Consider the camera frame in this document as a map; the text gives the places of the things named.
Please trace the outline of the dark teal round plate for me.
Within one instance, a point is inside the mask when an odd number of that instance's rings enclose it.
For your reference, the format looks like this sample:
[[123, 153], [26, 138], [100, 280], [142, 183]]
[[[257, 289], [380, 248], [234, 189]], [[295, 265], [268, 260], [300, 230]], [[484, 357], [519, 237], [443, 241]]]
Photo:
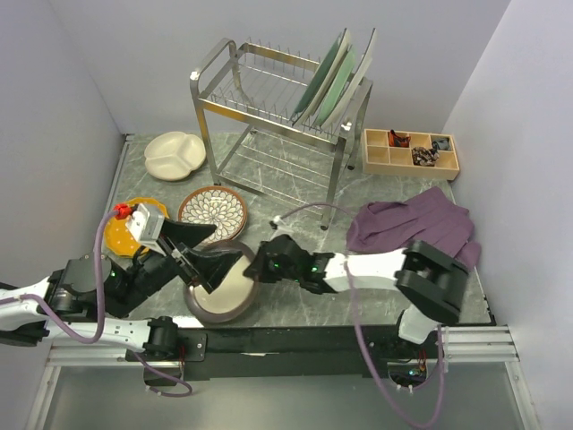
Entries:
[[346, 44], [347, 40], [347, 29], [344, 29], [339, 33], [332, 46], [330, 47], [328, 53], [325, 55], [324, 59], [319, 64], [316, 69], [310, 83], [306, 87], [303, 96], [298, 101], [293, 114], [291, 115], [292, 125], [296, 125], [300, 122], [304, 113], [307, 111], [313, 99], [317, 96], [321, 85], [327, 78], [331, 66], [334, 64], [337, 57], [338, 51], [343, 45]]

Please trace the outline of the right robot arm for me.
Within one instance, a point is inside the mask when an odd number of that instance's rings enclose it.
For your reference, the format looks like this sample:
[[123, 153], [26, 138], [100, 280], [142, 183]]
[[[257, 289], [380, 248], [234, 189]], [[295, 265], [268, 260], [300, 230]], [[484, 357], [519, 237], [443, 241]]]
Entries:
[[244, 276], [263, 283], [292, 280], [315, 295], [396, 290], [409, 307], [399, 317], [393, 347], [413, 357], [437, 326], [459, 322], [469, 269], [420, 240], [382, 254], [311, 254], [283, 234], [260, 244]]

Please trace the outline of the cream divided plate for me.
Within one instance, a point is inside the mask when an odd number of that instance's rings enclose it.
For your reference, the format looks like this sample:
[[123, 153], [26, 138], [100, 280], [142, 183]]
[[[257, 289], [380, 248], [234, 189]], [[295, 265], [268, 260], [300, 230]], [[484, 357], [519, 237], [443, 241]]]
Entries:
[[179, 181], [199, 169], [206, 159], [201, 137], [184, 132], [168, 132], [154, 138], [144, 150], [147, 172], [163, 181]]

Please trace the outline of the dark brown rimmed plate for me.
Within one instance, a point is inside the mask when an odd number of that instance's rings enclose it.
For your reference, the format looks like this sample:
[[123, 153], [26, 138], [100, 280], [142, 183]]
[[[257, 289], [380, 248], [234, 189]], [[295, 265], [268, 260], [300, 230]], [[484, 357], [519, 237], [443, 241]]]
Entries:
[[244, 243], [227, 240], [208, 245], [207, 253], [229, 254], [241, 252], [241, 258], [225, 273], [219, 286], [211, 293], [200, 284], [184, 287], [184, 302], [200, 322], [207, 324], [227, 323], [239, 318], [253, 304], [259, 293], [259, 281], [244, 276], [244, 270], [254, 260], [254, 252]]

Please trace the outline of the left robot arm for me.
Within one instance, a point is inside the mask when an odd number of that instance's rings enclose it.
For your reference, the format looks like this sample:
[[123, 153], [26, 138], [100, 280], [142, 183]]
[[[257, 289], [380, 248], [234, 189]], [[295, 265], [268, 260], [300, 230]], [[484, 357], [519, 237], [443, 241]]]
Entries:
[[215, 229], [212, 224], [166, 220], [148, 234], [138, 222], [136, 231], [148, 251], [135, 253], [126, 269], [102, 256], [96, 242], [92, 254], [69, 261], [32, 286], [2, 285], [2, 343], [35, 347], [67, 335], [83, 344], [118, 343], [158, 360], [176, 357], [184, 342], [171, 317], [133, 322], [128, 316], [174, 279], [184, 283], [185, 298], [193, 305], [198, 303], [196, 289], [209, 295], [230, 290], [254, 254], [236, 241], [200, 248]]

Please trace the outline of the floral patterned plate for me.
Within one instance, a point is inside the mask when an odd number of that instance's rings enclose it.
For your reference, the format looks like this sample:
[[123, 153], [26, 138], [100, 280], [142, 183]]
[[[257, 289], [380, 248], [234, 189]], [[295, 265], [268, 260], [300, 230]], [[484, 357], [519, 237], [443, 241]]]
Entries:
[[243, 210], [219, 212], [212, 220], [216, 225], [216, 230], [209, 237], [209, 244], [237, 237], [246, 224], [246, 213]]
[[[214, 224], [212, 219], [219, 212], [239, 210], [246, 213], [247, 221], [246, 205], [236, 191], [220, 185], [205, 186], [184, 199], [179, 207], [178, 220], [187, 223]], [[209, 238], [201, 244], [211, 245]]]

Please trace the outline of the cream square plate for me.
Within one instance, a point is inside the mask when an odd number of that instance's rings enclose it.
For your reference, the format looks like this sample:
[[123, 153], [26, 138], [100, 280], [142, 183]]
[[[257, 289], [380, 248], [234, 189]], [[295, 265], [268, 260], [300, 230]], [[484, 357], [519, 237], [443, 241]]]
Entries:
[[309, 108], [307, 109], [307, 111], [305, 112], [306, 117], [307, 118], [311, 118], [314, 117], [314, 120], [316, 118], [316, 116], [318, 115], [319, 111], [320, 111], [320, 107], [321, 107], [321, 103], [325, 97], [325, 95], [327, 94], [327, 91], [331, 85], [331, 83], [333, 82], [338, 68], [341, 65], [341, 62], [344, 59], [344, 56], [346, 55], [347, 50], [352, 46], [351, 44], [351, 36], [350, 36], [350, 32], [347, 31], [347, 40], [346, 40], [346, 44], [343, 45], [341, 47], [341, 49], [338, 51], [337, 57], [335, 59], [334, 64], [331, 66], [329, 73], [327, 75], [327, 78], [325, 79], [325, 81], [323, 82], [323, 84], [321, 85], [321, 88], [319, 89], [319, 92], [317, 94], [317, 96], [313, 99], [313, 101], [311, 102], [311, 105], [309, 106]]

